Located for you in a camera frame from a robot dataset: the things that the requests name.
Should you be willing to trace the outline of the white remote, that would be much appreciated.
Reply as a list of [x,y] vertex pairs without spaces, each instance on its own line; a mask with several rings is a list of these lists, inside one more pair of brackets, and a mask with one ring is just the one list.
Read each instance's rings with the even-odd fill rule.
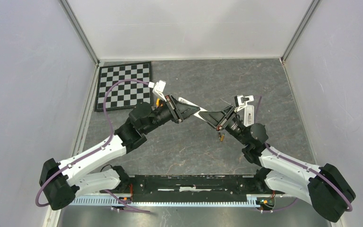
[[206,109],[192,103],[191,101],[189,101],[183,97],[179,97],[178,101],[191,107],[193,110],[195,110],[194,116],[205,121],[205,119],[200,114],[203,112],[206,112],[207,111]]

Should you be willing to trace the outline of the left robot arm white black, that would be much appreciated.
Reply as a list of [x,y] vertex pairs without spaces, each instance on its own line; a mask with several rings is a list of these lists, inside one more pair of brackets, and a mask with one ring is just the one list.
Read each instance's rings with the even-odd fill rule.
[[130,186],[127,177],[119,175],[114,169],[101,174],[92,171],[106,162],[121,157],[146,142],[146,135],[168,121],[180,123],[201,108],[176,100],[172,95],[165,98],[159,107],[142,102],[137,104],[125,123],[111,130],[109,137],[92,148],[74,157],[57,162],[54,158],[46,160],[40,175],[40,189],[35,203],[38,207],[50,206],[60,210],[80,195],[115,189],[125,192]]

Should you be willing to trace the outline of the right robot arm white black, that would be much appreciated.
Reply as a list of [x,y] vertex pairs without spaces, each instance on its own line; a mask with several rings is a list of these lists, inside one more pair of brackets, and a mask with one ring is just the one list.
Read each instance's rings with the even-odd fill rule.
[[258,192],[273,190],[292,195],[310,204],[330,222],[338,222],[345,212],[353,211],[356,194],[334,165],[311,164],[277,150],[267,143],[265,126],[244,125],[233,106],[221,111],[200,110],[195,115],[215,130],[227,131],[244,145],[244,157],[261,167],[254,180]]

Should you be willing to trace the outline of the white remote control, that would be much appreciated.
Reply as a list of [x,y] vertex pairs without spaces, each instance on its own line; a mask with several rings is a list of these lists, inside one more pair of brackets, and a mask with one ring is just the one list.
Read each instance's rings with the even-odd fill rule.
[[255,107],[253,105],[246,105],[244,108],[243,124],[248,127],[255,122]]

